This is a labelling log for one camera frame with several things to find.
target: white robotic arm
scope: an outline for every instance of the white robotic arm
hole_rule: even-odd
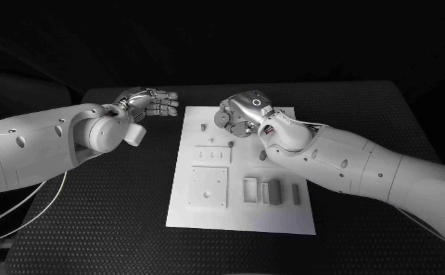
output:
[[[258,133],[271,160],[316,184],[392,204],[445,236],[445,166],[398,154],[368,138],[297,121],[275,111],[261,91],[222,102],[219,127],[239,137]]]
[[[112,152],[121,142],[139,146],[148,116],[177,116],[175,92],[144,87],[115,104],[87,103],[0,121],[0,192],[43,183]]]

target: black mesh surface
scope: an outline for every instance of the black mesh surface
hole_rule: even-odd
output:
[[[445,242],[376,200],[310,183],[317,236],[165,227],[186,106],[219,105],[259,89],[297,118],[349,130],[391,150],[438,162],[391,82],[162,87],[180,93],[180,116],[148,117],[141,147],[125,142],[70,171],[61,196],[19,232],[11,274],[445,274]],[[95,89],[110,103],[125,89]],[[30,220],[61,184],[48,182]]]

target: white plate with holes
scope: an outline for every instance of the white plate with holes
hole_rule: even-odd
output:
[[[193,167],[188,182],[188,206],[227,207],[227,168]]]

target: white board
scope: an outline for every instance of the white board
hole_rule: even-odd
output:
[[[277,107],[278,109],[284,109],[295,117],[292,108]],[[272,161],[255,159],[261,157],[264,150],[261,138],[258,135],[239,138],[220,129],[214,125],[217,111],[219,107],[186,108],[167,226],[316,235],[307,179],[277,166]],[[230,141],[235,143],[230,163],[197,163],[197,146],[223,148]],[[190,204],[188,187],[194,176],[193,167],[197,166],[227,168],[226,207],[203,208]],[[245,178],[258,179],[259,201],[255,204],[245,203]],[[278,206],[262,203],[262,183],[268,183],[271,179],[281,181],[284,204]],[[303,203],[298,206],[294,204],[292,184],[300,186]]]

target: robotic hand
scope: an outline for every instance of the robotic hand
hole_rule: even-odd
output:
[[[112,152],[139,146],[145,116],[177,116],[178,94],[136,87],[115,104],[86,103],[0,121],[0,192],[43,183]]]
[[[238,137],[258,134],[271,160],[316,184],[385,201],[445,236],[444,165],[395,153],[344,130],[295,120],[275,111],[261,91],[227,98],[214,121]]]

